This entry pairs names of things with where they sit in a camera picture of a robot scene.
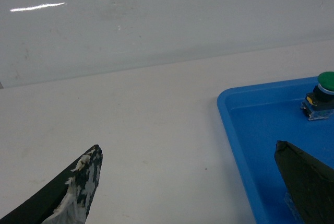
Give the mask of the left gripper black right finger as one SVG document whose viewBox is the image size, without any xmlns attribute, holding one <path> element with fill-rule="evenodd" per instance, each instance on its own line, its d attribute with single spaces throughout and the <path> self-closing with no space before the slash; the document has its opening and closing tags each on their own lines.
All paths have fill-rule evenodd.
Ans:
<svg viewBox="0 0 334 224">
<path fill-rule="evenodd" d="M 333 223 L 333 168 L 281 140 L 275 162 L 303 222 Z"/>
</svg>

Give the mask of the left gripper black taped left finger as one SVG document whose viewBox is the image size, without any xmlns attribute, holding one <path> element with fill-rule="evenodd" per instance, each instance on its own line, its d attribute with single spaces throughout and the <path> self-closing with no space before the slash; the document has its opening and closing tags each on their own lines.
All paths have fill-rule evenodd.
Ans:
<svg viewBox="0 0 334 224">
<path fill-rule="evenodd" d="M 99 185 L 102 161 L 101 148 L 92 146 L 1 218 L 1 223 L 85 223 Z"/>
</svg>

